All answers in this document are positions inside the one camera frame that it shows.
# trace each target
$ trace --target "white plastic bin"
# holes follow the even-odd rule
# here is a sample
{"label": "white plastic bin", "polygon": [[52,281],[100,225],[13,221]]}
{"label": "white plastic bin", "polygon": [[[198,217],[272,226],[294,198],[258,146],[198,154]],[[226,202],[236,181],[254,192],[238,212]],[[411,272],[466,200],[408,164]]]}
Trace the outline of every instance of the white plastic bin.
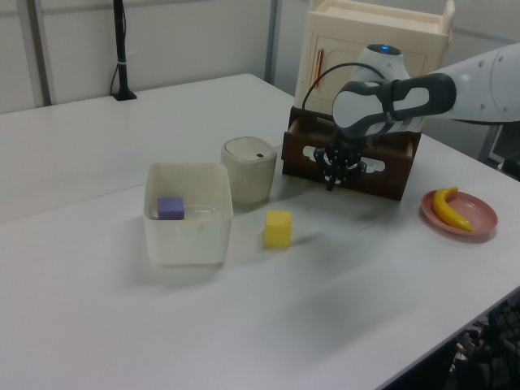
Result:
{"label": "white plastic bin", "polygon": [[[158,220],[160,197],[182,197],[185,219]],[[149,168],[143,219],[151,261],[160,265],[223,262],[232,217],[224,165],[158,162]]]}

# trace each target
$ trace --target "white table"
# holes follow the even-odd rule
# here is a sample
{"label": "white table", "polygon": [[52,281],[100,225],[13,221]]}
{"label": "white table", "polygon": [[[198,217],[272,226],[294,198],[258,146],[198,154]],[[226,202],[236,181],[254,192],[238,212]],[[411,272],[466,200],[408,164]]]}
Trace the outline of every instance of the white table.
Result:
{"label": "white table", "polygon": [[[0,116],[0,388],[381,388],[518,288],[518,182],[426,136],[401,202],[278,161],[224,266],[151,265],[149,164],[279,145],[291,104],[236,76]],[[426,223],[421,197],[448,185],[494,207],[492,240]],[[266,209],[292,211],[290,248],[262,247]]]}

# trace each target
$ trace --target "white cup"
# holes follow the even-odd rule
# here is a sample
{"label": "white cup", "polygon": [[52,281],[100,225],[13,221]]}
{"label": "white cup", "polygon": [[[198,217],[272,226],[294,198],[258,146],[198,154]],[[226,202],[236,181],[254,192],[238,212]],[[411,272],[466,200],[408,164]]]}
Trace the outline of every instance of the white cup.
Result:
{"label": "white cup", "polygon": [[250,204],[269,197],[275,174],[276,150],[265,141],[243,136],[226,142],[222,164],[227,168],[232,200]]}

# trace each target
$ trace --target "wooden drawer box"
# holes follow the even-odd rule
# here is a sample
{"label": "wooden drawer box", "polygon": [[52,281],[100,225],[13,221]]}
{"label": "wooden drawer box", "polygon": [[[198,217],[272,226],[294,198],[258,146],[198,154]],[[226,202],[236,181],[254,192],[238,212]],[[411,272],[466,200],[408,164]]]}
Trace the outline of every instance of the wooden drawer box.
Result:
{"label": "wooden drawer box", "polygon": [[[303,113],[293,107],[288,131],[284,134],[283,173],[323,182],[318,165],[307,156],[312,156],[314,148],[325,147],[333,131],[330,115]],[[372,137],[362,150],[362,157],[383,161],[384,170],[366,173],[342,187],[399,201],[405,191],[420,137],[421,134],[416,132]]]}

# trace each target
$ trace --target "pink plate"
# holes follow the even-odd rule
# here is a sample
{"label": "pink plate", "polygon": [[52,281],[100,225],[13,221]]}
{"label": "pink plate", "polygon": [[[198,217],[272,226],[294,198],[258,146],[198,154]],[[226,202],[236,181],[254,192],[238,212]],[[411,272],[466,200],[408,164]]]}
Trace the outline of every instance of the pink plate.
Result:
{"label": "pink plate", "polygon": [[457,213],[470,221],[474,231],[469,232],[467,230],[451,227],[444,223],[431,207],[431,200],[433,199],[434,193],[435,191],[430,191],[422,198],[422,212],[432,223],[446,232],[461,236],[483,236],[492,232],[498,223],[498,217],[496,216],[495,211],[486,202],[481,201],[469,193],[461,193],[457,191],[447,199],[448,204]]}

